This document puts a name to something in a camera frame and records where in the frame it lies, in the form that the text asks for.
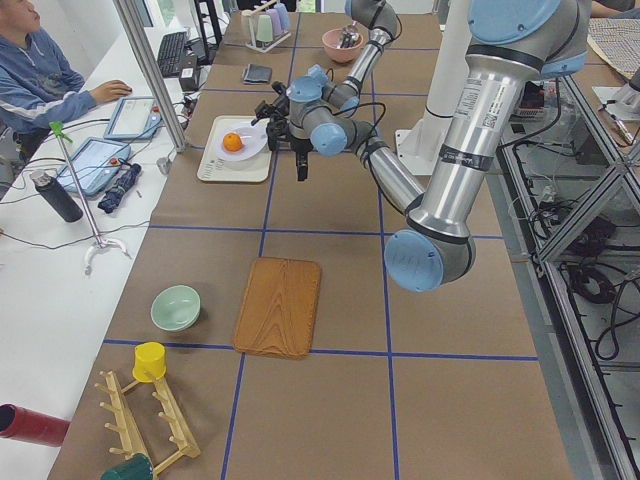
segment aluminum pole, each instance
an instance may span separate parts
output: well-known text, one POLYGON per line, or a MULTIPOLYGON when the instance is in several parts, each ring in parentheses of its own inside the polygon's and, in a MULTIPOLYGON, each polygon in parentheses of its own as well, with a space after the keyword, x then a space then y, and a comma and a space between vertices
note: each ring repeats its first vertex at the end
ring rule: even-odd
POLYGON ((184 131, 176 117, 169 92, 164 84, 155 55, 151 50, 151 45, 149 45, 138 10, 133 0, 113 0, 113 3, 120 16, 124 31, 129 38, 133 54, 156 99, 160 115, 162 115, 162 120, 169 131, 169 136, 176 148, 176 152, 183 152, 187 146, 184 131))

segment spoon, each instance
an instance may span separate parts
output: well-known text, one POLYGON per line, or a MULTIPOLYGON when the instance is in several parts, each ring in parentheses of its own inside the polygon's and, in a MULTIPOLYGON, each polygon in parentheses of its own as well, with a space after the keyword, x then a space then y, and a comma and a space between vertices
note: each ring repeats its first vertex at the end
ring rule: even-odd
POLYGON ((356 44, 358 38, 360 38, 360 34, 356 28, 356 23, 357 22, 354 20, 350 25, 342 28, 342 32, 340 33, 340 45, 338 48, 350 48, 356 44))

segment wooden tray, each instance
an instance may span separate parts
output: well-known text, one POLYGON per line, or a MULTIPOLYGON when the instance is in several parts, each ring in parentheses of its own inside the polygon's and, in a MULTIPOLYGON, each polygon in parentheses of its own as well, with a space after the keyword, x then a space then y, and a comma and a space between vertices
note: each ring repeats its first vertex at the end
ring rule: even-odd
POLYGON ((239 352, 299 359, 308 355, 320 290, 320 266, 303 260, 254 261, 236 324, 239 352))

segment desk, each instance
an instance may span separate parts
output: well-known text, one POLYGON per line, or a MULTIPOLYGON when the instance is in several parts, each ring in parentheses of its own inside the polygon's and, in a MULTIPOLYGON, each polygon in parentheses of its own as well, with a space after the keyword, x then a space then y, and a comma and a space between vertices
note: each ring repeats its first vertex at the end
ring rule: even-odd
MULTIPOLYGON (((363 100, 385 103, 389 141, 422 117, 440 44, 436 19, 402 16, 404 34, 381 59, 363 100), (406 68, 407 59, 412 68, 406 68)), ((293 16, 293 35, 268 54, 240 45, 234 18, 188 129, 203 147, 218 115, 250 115, 266 86, 240 83, 248 62, 290 82, 319 63, 342 79, 321 34, 340 14, 293 16)), ((371 109, 357 114, 372 117, 371 109)), ((51 480, 97 478, 122 461, 103 428, 100 370, 131 378, 133 346, 167 346, 167 379, 203 453, 163 474, 194 479, 571 478, 509 257, 483 188, 470 226, 473 270, 437 292, 410 294, 385 275, 382 249, 403 219, 353 156, 310 158, 295 181, 292 152, 274 154, 258 185, 196 180, 202 148, 176 157, 151 228, 123 290, 51 480), (231 338, 252 261, 312 260, 322 268, 311 355, 301 361, 236 353, 231 338), (156 329, 149 306, 185 283, 200 293, 190 329, 156 329)), ((128 396, 157 462, 172 446, 159 405, 144 388, 128 396)))
MULTIPOLYGON (((150 30, 151 44, 157 48, 167 32, 150 30)), ((114 77, 131 85, 134 95, 150 95, 124 35, 117 39, 87 79, 85 87, 94 88, 114 77)), ((167 87, 174 101, 182 98, 177 79, 168 79, 167 87)), ((108 118, 114 105, 102 105, 78 121, 108 118)), ((106 123, 89 124, 89 128, 71 128, 68 133, 74 140, 73 145, 79 146, 88 136, 102 136, 105 127, 106 123)), ((132 149, 136 152, 145 145, 144 142, 134 143, 132 149)), ((143 173, 113 214, 106 215, 97 208, 101 195, 90 201, 101 231, 137 225, 149 219, 166 180, 155 161, 169 154, 171 148, 169 135, 161 128, 153 142, 135 157, 135 162, 142 165, 143 173)), ((53 139, 45 142, 34 158, 60 155, 57 141, 53 139)), ((57 168, 61 163, 42 161, 33 165, 57 168)), ((22 178, 25 189, 10 189, 3 203, 35 194, 28 173, 22 178)), ((20 178, 15 185, 22 186, 20 178)), ((91 236, 86 217, 67 224, 39 195, 20 203, 0 204, 0 225, 10 235, 47 245, 91 236)), ((108 236, 124 240, 135 258, 145 232, 143 225, 108 236)), ((133 260, 120 251, 109 250, 94 258, 93 273, 91 277, 85 277, 83 256, 91 242, 87 240, 48 251, 0 237, 2 403, 15 403, 61 418, 73 416, 133 265, 133 260)), ((0 465, 4 478, 45 478, 59 450, 4 439, 1 442, 0 465)))

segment blue sweater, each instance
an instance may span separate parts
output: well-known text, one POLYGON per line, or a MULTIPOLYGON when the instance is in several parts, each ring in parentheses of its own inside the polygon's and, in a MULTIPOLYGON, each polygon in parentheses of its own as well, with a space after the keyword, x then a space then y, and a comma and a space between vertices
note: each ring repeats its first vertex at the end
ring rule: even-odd
POLYGON ((84 79, 73 71, 44 30, 27 36, 27 49, 0 36, 0 120, 18 133, 75 120, 96 106, 84 79))

